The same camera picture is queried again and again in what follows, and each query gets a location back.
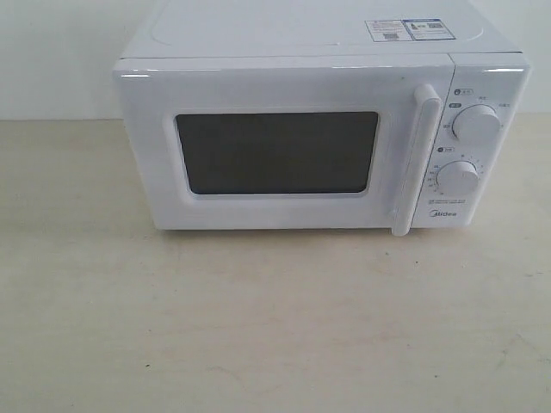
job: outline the door handle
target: door handle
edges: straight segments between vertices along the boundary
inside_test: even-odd
[[[415,89],[416,114],[413,124],[413,146],[407,164],[406,178],[398,203],[394,209],[392,233],[402,237],[407,234],[417,208],[424,174],[430,161],[430,154],[436,139],[436,132],[443,110],[443,102],[434,88],[422,84]]]

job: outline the power knob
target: power knob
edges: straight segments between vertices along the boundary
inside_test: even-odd
[[[472,163],[457,161],[448,163],[438,171],[436,183],[444,195],[464,196],[476,190],[480,177]]]
[[[457,115],[453,126],[454,135],[466,144],[484,144],[497,138],[501,120],[496,111],[487,105],[476,105]]]

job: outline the control panel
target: control panel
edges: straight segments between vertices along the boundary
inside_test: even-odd
[[[521,53],[450,56],[454,80],[413,227],[470,223],[529,75]]]

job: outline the microwave oven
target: microwave oven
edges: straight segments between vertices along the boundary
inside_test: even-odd
[[[114,77],[157,228],[468,225],[529,64],[462,0],[163,1]]]

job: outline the midea logo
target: midea logo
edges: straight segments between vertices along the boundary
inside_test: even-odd
[[[457,213],[443,213],[442,211],[438,211],[437,209],[433,209],[430,211],[430,216],[432,218],[436,217],[456,217]]]

